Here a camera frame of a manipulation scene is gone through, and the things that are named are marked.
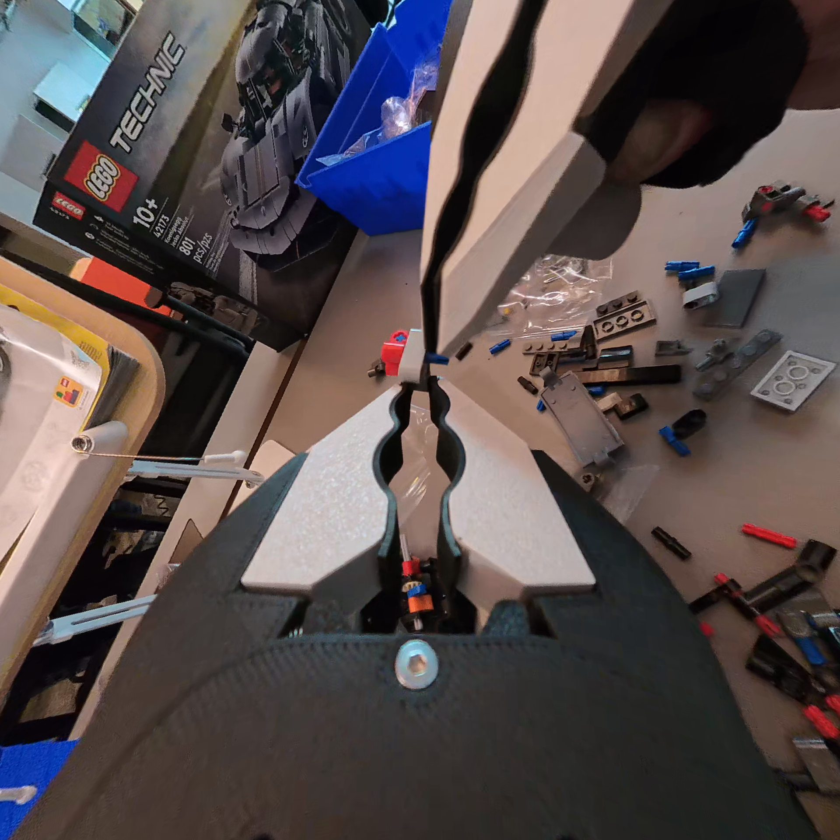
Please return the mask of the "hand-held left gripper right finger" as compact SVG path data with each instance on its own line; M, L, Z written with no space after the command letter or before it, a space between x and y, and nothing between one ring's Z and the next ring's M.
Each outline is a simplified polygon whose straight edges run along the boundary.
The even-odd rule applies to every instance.
M447 594L501 602L592 592L595 577L529 445L447 380L429 380L437 463L449 480L437 529Z

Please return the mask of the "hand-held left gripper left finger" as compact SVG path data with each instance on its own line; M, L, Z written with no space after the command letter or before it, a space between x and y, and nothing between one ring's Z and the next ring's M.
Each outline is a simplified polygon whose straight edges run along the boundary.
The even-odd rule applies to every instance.
M410 413L411 387L396 385L310 447L242 574L246 590L336 602L343 614L399 590L390 482Z

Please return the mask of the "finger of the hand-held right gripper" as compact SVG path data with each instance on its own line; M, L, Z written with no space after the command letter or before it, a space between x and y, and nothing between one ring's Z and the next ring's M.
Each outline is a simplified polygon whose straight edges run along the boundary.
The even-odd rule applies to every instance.
M517 116L479 179L465 236L444 268L441 354L485 327L509 290L547 253L603 259L626 241L641 205L638 186L606 178L583 135L615 81L671 2L548 1L532 43Z
M444 351L444 269L463 240L480 177L518 114L547 2L453 2L430 137L421 268L426 351Z

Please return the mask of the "partly built lego engine block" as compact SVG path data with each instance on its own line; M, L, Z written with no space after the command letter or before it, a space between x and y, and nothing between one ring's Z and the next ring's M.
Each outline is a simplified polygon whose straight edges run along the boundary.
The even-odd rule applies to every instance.
M401 623L410 634L429 632L438 619L436 561L413 553L403 533L400 535L400 561Z

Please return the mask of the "dark grey lego panel assembly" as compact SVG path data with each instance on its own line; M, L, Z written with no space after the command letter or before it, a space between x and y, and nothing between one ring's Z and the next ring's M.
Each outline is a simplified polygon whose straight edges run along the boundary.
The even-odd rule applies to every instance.
M610 465L624 441L579 377L573 372L557 374L548 367L540 376L540 400L566 436L581 467Z

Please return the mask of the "light grey red lego subassembly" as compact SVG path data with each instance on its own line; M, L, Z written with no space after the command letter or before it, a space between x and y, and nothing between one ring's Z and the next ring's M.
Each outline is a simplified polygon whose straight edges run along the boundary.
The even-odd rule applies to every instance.
M381 345L380 355L368 376L395 377L400 383L420 385L426 367L424 333L421 329L400 329Z

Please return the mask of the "pile of lego pieces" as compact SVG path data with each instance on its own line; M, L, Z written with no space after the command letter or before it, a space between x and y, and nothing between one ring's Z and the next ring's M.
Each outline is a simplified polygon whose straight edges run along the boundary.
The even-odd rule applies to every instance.
M570 362L584 315L522 313L489 344L561 357L626 407L606 417L620 467L659 473L626 524L711 633L759 742L794 767L782 778L838 797L832 743L804 706L838 702L838 210L824 223L759 222L731 248L748 184L644 191L639 226L603 297L637 291L643 313L603 333L600 361Z

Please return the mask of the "black lego set box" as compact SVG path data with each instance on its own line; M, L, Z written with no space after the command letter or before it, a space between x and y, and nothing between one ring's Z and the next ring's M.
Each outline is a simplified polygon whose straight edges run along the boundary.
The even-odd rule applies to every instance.
M390 5L143 3L35 225L162 292L244 304L275 350L305 338L355 229L298 177Z

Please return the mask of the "lego instruction booklet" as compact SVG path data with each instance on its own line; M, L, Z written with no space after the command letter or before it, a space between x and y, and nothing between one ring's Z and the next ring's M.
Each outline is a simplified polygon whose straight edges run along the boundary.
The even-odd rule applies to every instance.
M139 363L96 333L1 288L1 533L11 545L70 441L112 419Z

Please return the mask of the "person's right hand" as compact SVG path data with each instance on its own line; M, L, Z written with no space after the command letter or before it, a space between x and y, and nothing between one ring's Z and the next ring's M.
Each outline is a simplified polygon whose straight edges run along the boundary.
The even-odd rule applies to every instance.
M607 166L607 179L629 185L647 182L694 147L712 124L711 112L693 101L648 102Z

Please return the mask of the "clear bag in bin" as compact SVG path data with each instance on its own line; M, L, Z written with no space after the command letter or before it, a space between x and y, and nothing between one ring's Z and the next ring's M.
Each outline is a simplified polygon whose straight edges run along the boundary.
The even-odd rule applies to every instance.
M438 46L415 65L411 85L404 98L394 96L382 102L378 129L361 135L343 152L318 157L317 162L325 166L336 165L430 122L436 101L441 52L442 47Z

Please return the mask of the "small empty clear bag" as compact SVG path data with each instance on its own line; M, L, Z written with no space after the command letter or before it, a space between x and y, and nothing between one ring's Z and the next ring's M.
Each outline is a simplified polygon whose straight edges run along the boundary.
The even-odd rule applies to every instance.
M657 478L659 467L592 465L581 470L577 483L615 520L625 524Z

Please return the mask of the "blue plastic bin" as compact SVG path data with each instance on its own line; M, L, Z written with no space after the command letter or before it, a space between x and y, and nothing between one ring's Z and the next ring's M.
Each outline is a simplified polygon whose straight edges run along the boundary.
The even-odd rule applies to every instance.
M370 236L422 227L432 123L334 165L317 158L343 152L380 127L382 102L404 98L415 65L442 46L451 4L402 2L391 27L372 30L297 177L300 187Z

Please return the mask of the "small clear zip bag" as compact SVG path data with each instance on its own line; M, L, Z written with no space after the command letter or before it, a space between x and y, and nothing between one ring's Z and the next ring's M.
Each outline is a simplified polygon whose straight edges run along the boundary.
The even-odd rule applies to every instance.
M591 312L613 278L613 261L545 255L537 259L498 307L507 320L522 313L557 320Z

